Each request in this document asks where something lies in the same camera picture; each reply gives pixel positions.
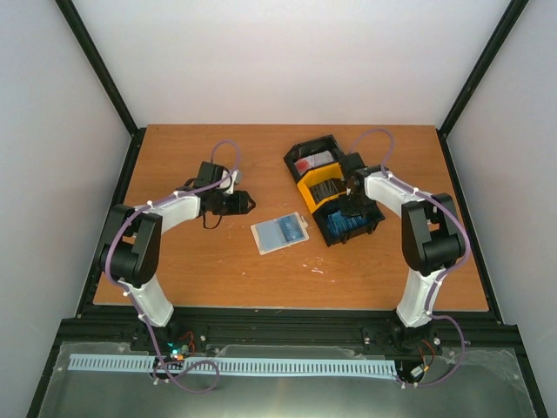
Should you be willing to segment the beige card holder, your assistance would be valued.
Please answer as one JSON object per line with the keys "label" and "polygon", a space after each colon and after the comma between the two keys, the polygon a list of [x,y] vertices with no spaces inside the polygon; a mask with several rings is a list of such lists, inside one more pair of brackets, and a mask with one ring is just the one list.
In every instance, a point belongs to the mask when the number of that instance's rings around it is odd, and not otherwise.
{"label": "beige card holder", "polygon": [[283,233],[279,228],[278,219],[286,215],[275,219],[270,219],[264,222],[259,222],[251,226],[252,236],[254,238],[256,247],[258,249],[258,253],[260,255],[273,253],[275,251],[282,250],[284,248],[306,242],[307,240],[310,239],[309,233],[307,232],[308,223],[298,212],[293,212],[293,213],[298,215],[300,224],[305,233],[305,238],[300,242],[296,242],[292,244],[285,243]]}

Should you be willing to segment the blue VIP card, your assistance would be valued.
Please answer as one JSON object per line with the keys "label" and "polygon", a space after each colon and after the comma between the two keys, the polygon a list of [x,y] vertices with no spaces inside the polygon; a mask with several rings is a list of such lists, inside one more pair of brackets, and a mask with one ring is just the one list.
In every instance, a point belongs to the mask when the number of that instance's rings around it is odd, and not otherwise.
{"label": "blue VIP card", "polygon": [[305,238],[298,215],[295,213],[279,218],[278,226],[283,233],[286,244],[300,242]]}

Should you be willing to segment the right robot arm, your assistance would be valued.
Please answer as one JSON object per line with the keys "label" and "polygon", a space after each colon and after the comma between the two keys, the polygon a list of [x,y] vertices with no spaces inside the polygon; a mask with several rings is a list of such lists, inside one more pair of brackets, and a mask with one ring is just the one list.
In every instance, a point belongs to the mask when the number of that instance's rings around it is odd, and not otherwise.
{"label": "right robot arm", "polygon": [[401,221],[401,249],[408,265],[406,287],[390,326],[390,343],[403,351],[428,334],[445,277],[470,256],[470,239],[453,198],[431,194],[397,178],[383,165],[366,166],[355,153],[339,162],[348,208],[380,203]]}

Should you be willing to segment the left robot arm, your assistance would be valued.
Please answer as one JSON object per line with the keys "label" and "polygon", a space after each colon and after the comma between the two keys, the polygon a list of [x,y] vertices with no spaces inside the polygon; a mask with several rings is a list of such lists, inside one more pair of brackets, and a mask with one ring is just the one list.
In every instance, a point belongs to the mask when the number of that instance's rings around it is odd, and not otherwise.
{"label": "left robot arm", "polygon": [[109,210],[94,262],[109,281],[123,289],[138,318],[152,326],[151,341],[162,350],[172,350],[181,340],[180,327],[170,321],[174,307],[157,278],[162,236],[186,221],[204,219],[208,212],[219,218],[249,213],[256,203],[248,192],[237,188],[240,179],[238,168],[229,170],[204,161],[197,177],[172,194]]}

